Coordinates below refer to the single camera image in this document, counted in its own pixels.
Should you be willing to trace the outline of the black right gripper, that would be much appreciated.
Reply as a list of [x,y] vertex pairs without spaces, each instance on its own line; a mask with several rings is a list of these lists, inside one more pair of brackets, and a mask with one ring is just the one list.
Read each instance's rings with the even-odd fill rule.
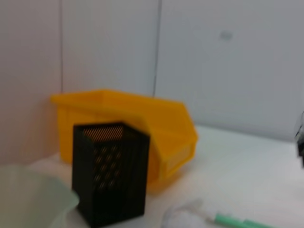
[[304,133],[299,133],[296,137],[296,144],[298,149],[298,156],[302,159],[302,164],[304,163]]

